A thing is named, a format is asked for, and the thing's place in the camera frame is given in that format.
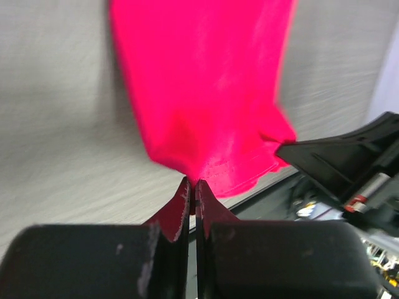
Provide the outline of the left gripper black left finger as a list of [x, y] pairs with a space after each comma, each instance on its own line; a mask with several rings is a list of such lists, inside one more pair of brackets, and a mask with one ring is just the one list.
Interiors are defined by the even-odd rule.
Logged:
[[1, 262], [2, 298], [184, 298], [190, 183], [141, 225], [33, 225]]

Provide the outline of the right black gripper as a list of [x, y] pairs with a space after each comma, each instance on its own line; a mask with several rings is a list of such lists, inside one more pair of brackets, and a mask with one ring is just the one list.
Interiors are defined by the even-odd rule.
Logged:
[[360, 230], [398, 230], [398, 114], [350, 133], [284, 143], [277, 157], [329, 196], [348, 199], [342, 217]]

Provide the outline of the crimson red t shirt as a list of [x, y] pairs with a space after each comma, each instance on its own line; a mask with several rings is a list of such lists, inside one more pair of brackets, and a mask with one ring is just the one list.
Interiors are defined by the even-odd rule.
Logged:
[[118, 62], [147, 154], [242, 194], [296, 134], [279, 81], [295, 1], [112, 1]]

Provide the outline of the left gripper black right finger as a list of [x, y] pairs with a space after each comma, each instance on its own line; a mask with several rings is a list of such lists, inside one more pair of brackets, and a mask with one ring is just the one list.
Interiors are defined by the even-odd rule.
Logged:
[[245, 221], [195, 187], [199, 298], [376, 298], [378, 278], [343, 221]]

